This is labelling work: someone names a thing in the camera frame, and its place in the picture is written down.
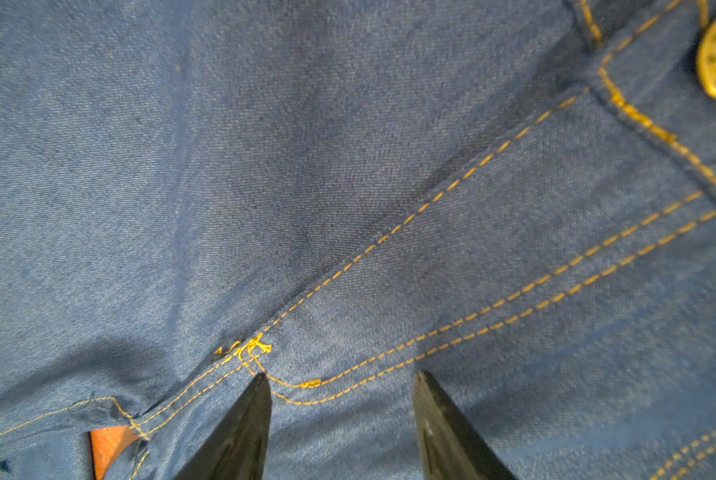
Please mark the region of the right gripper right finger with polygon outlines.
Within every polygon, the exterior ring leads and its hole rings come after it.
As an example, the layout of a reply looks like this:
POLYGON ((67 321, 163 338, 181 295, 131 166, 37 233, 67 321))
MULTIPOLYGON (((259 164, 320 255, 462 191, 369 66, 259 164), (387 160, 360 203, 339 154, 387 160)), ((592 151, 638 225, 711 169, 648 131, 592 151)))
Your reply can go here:
POLYGON ((413 407, 424 478, 516 479, 427 371, 416 374, 413 407))

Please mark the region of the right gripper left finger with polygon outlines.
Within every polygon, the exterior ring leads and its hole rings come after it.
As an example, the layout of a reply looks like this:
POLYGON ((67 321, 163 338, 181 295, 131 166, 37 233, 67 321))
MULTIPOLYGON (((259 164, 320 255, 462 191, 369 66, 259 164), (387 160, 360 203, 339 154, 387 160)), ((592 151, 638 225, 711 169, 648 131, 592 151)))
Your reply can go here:
POLYGON ((271 416, 269 380, 259 373, 175 479, 262 479, 271 416))

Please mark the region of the dark blue denim trousers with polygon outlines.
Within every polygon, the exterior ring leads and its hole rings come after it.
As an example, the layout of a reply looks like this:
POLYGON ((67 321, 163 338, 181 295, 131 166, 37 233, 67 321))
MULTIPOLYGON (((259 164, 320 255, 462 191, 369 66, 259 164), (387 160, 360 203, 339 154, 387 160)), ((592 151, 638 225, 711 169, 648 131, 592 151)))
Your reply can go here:
POLYGON ((0 1, 0 477, 716 479, 716 1, 0 1))

